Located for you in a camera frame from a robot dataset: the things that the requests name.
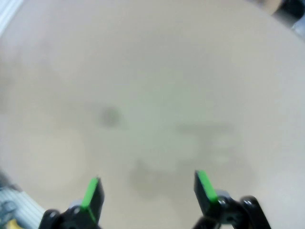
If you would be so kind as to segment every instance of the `stain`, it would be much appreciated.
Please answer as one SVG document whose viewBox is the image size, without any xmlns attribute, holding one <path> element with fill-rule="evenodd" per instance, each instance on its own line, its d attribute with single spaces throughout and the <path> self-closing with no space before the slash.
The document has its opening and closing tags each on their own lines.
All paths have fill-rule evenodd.
<svg viewBox="0 0 305 229">
<path fill-rule="evenodd" d="M 118 108 L 114 106 L 105 107 L 101 114 L 102 125 L 106 128 L 115 128 L 122 123 L 122 115 Z"/>
<path fill-rule="evenodd" d="M 229 192 L 250 187 L 254 176 L 247 161 L 237 153 L 238 136 L 230 125 L 181 124 L 177 125 L 173 134 L 192 135 L 197 139 L 195 157 L 179 161 L 173 173 L 151 169 L 139 160 L 130 174 L 130 182 L 144 199 L 166 196 L 177 211 L 182 227 L 191 228 L 195 224 L 190 219 L 193 219 L 194 213 L 191 209 L 194 208 L 193 180 L 196 169 L 207 171 L 215 188 Z M 224 136 L 235 141 L 219 144 Z"/>
</svg>

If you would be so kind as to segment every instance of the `green strip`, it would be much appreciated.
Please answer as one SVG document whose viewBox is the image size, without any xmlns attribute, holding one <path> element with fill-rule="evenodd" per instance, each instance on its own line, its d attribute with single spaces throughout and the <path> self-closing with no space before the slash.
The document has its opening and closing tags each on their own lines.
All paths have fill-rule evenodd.
<svg viewBox="0 0 305 229">
<path fill-rule="evenodd" d="M 99 179 L 98 178 L 92 178 L 91 181 L 90 181 L 90 184 L 88 185 L 88 188 L 87 188 L 87 191 L 86 191 L 86 195 L 84 197 L 84 199 L 82 200 L 82 203 L 81 203 L 81 208 L 83 210 L 87 210 L 91 216 L 91 219 L 96 222 L 96 219 L 90 209 L 90 203 L 91 203 L 91 200 L 93 198 L 93 194 L 96 190 L 96 187 L 99 183 Z"/>
<path fill-rule="evenodd" d="M 215 192 L 207 174 L 203 170 L 199 170 L 197 172 L 197 174 L 198 174 L 198 177 L 199 177 L 199 180 L 200 180 L 201 184 L 204 187 L 206 196 L 209 198 L 209 200 L 212 203 L 217 202 L 218 201 L 218 196 L 217 196 L 217 194 L 216 194 L 216 192 Z"/>
</svg>

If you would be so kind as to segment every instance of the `white striped object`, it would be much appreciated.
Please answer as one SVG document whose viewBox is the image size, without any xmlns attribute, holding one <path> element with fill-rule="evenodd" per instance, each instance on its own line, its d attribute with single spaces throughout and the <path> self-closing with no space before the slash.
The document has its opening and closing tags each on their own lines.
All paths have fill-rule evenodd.
<svg viewBox="0 0 305 229">
<path fill-rule="evenodd" d="M 0 36 L 22 3 L 23 0 L 0 0 Z"/>
<path fill-rule="evenodd" d="M 27 229 L 37 229 L 44 209 L 32 200 L 25 192 L 8 187 L 0 188 L 0 200 L 13 201 L 16 206 L 15 219 Z"/>
</svg>

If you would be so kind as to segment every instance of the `white table surface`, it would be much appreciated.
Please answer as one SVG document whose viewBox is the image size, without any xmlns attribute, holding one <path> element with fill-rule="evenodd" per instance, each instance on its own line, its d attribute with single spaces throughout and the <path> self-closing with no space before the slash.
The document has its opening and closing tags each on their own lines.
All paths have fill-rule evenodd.
<svg viewBox="0 0 305 229">
<path fill-rule="evenodd" d="M 242 0 L 29 0 L 0 41 L 0 165 L 44 208 L 190 229 L 193 172 L 304 227 L 305 44 Z"/>
</svg>

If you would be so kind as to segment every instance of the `yellow object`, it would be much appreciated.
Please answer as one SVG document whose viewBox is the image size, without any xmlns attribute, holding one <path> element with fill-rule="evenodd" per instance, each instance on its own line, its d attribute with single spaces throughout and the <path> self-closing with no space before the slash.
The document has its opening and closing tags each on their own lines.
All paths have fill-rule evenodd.
<svg viewBox="0 0 305 229">
<path fill-rule="evenodd" d="M 8 224 L 8 229 L 23 229 L 21 228 L 15 219 L 11 220 Z"/>
</svg>

